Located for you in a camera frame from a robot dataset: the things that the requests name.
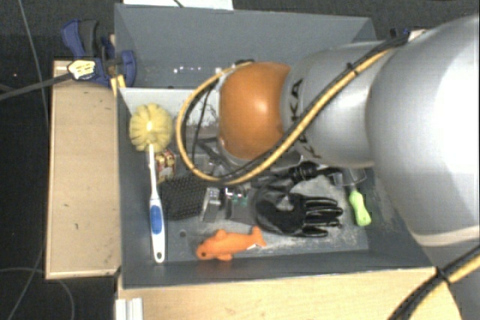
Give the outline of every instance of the clamp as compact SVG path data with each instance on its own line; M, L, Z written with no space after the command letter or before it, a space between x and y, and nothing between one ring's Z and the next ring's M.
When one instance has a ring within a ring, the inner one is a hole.
M115 47L105 37L101 38L98 52L97 26L97 20L72 19L61 27L63 43L75 59L68 71L75 80L86 80L104 87L110 87L112 76L123 75L126 86L131 87L137 75L134 52L125 50L116 58Z

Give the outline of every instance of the blue clamp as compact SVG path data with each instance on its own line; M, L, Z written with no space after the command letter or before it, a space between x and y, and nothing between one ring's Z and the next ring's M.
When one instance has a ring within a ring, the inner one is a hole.
M123 65L119 73L125 77L125 84L131 87L137 75L137 62L133 51L122 51L116 58L115 47L105 37L101 38L100 57L96 47L97 20L72 19L61 27L61 38L64 45L72 52L75 60L87 58L95 63L94 73L85 79L104 87L110 87L109 67L117 68Z

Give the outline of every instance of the orange toy fish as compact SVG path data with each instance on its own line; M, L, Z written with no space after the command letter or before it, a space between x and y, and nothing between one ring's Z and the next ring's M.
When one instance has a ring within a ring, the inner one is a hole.
M263 240L260 228L254 226L251 235L240 233L227 233L224 229L219 229L215 235L206 239L196 249L196 256L200 260L219 259L224 262L232 260L232 254L250 249L253 246L265 247L267 244Z

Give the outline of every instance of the black carpet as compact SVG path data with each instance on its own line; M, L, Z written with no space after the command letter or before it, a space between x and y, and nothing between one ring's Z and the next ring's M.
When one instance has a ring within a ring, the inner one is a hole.
M99 33L113 31L113 5L121 0L23 0L44 77L53 59L66 56L59 29L70 19L97 19ZM478 13L479 0L233 0L237 9L369 16L378 37L401 26L432 27ZM17 0L0 0L0 91L37 81ZM0 269L31 268L44 242L48 136L41 93L0 102ZM6 319L29 278L28 271L0 273L0 320ZM76 319L110 319L113 278L68 280ZM67 294L36 274L15 319L69 319Z

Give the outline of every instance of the green screwdriver handle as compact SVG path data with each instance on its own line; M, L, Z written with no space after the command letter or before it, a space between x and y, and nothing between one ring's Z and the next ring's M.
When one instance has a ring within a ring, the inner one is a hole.
M368 226L368 224L372 222L372 218L370 217L370 214L365 208L363 195L359 191L353 190L350 193L348 200L353 207L353 211L355 212L355 219L357 222L357 226L361 226L361 227Z

